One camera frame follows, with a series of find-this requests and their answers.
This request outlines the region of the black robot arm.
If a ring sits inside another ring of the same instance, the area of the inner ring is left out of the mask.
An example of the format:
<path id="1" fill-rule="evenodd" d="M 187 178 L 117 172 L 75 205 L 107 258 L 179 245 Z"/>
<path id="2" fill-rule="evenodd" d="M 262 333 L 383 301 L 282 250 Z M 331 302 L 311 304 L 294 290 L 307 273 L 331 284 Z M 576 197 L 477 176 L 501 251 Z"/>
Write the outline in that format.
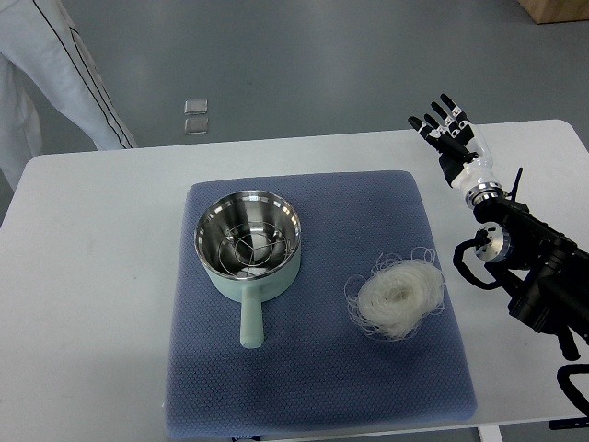
<path id="1" fill-rule="evenodd" d="M 588 337 L 588 254 L 535 218 L 515 196 L 493 181 L 467 190 L 466 202 L 481 226 L 474 238 L 456 246 L 453 264 L 480 289 L 502 288 L 511 298 L 512 317 L 557 337 L 568 362 L 558 370 L 557 382 L 572 405 L 587 414 L 588 400 L 572 376 L 588 372 L 574 341 Z"/>

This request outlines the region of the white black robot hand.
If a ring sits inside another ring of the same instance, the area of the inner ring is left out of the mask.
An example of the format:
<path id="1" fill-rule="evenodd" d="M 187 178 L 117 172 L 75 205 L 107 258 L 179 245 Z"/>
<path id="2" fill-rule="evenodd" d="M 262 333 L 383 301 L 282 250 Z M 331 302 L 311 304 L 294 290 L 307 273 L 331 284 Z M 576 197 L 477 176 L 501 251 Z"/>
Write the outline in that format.
<path id="1" fill-rule="evenodd" d="M 450 97 L 442 94 L 440 100 L 443 105 L 431 103 L 438 118 L 425 114 L 422 119 L 410 116 L 408 122 L 439 154 L 447 184 L 467 192 L 481 183 L 496 182 L 491 152 L 480 130 Z"/>

